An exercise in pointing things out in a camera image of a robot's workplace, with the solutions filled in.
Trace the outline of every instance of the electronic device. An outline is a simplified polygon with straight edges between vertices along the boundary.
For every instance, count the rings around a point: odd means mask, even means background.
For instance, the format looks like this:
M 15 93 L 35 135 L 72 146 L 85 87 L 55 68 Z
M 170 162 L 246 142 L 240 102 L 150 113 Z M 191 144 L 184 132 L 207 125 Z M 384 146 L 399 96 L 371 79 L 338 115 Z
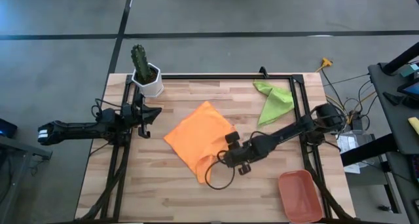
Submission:
M 7 138 L 13 138 L 17 131 L 18 127 L 6 120 L 0 119 L 0 136 L 5 136 Z
M 419 99 L 419 78 L 403 84 L 397 88 L 397 91 L 413 98 Z

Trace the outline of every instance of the white planter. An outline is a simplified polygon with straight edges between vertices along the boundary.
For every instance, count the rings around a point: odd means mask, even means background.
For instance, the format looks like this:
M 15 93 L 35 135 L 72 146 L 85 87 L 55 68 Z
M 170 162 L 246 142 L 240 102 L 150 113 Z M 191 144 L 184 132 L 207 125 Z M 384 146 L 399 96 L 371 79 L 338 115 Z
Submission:
M 157 72 L 157 78 L 155 81 L 149 84 L 141 84 L 135 80 L 136 70 L 132 73 L 132 81 L 138 86 L 140 92 L 145 97 L 155 98 L 163 92 L 164 86 L 162 83 L 162 72 L 161 70 L 154 66 L 153 64 L 149 63 L 149 67 L 153 68 Z

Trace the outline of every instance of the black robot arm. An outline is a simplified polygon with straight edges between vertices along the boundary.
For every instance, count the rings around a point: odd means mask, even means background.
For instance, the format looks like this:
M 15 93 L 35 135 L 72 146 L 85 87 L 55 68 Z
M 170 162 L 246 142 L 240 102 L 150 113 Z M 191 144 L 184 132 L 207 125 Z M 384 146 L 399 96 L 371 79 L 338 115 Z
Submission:
M 38 142 L 41 145 L 53 145 L 63 140 L 103 138 L 114 145 L 122 139 L 124 132 L 137 126 L 139 136 L 150 138 L 147 125 L 153 123 L 162 108 L 147 107 L 143 101 L 144 96 L 139 94 L 133 104 L 123 104 L 119 114 L 111 108 L 100 110 L 96 113 L 95 122 L 52 121 L 38 128 Z
M 330 104 L 317 106 L 312 113 L 316 112 L 317 119 L 313 119 L 311 114 L 304 115 L 295 123 L 274 132 L 273 134 L 263 134 L 255 136 L 252 133 L 249 140 L 240 146 L 240 139 L 237 132 L 225 136 L 228 143 L 228 151 L 223 155 L 223 162 L 229 167 L 241 166 L 238 169 L 240 175 L 251 171 L 250 163 L 266 158 L 268 154 L 275 150 L 276 146 L 290 140 L 300 134 L 304 134 L 308 143 L 320 144 L 324 141 L 324 133 L 340 130 L 343 118 L 338 114 L 335 107 Z

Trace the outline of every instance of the metal bracket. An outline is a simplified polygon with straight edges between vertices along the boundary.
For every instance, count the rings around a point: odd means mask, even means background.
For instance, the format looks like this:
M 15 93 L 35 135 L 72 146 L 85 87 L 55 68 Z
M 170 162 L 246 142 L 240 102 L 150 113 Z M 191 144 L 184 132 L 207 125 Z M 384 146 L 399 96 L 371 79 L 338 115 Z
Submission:
M 263 66 L 259 69 L 259 73 L 263 74 L 263 78 L 265 78 L 265 79 L 269 78 L 269 74 Z
M 300 84 L 304 84 L 304 77 L 301 74 L 293 74 L 294 80 Z

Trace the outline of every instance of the gray floor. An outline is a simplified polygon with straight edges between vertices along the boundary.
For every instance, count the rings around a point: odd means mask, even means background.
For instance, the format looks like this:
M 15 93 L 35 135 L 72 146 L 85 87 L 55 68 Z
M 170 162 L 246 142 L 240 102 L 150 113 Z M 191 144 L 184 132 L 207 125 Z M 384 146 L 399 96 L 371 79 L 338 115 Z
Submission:
M 0 35 L 117 33 L 125 0 L 0 0 Z M 417 29 L 415 0 L 133 0 L 126 33 L 204 31 L 382 31 Z M 133 70 L 130 48 L 145 46 L 149 61 L 169 73 L 315 71 L 322 57 L 334 61 L 326 74 L 339 81 L 367 73 L 417 42 L 417 36 L 275 37 L 124 40 L 117 73 Z M 115 40 L 0 41 L 0 117 L 19 126 L 17 139 L 36 144 L 43 123 L 91 121 Z M 336 84 L 342 100 L 357 97 L 369 78 Z M 333 95 L 330 87 L 326 92 Z M 364 95 L 373 91 L 370 88 Z M 372 98 L 364 104 L 368 106 Z M 378 100 L 369 132 L 390 129 Z M 90 141 L 50 148 L 48 164 L 28 174 L 15 223 L 71 220 Z M 406 223 L 404 214 L 376 210 L 387 204 L 382 187 L 350 187 L 357 216 Z

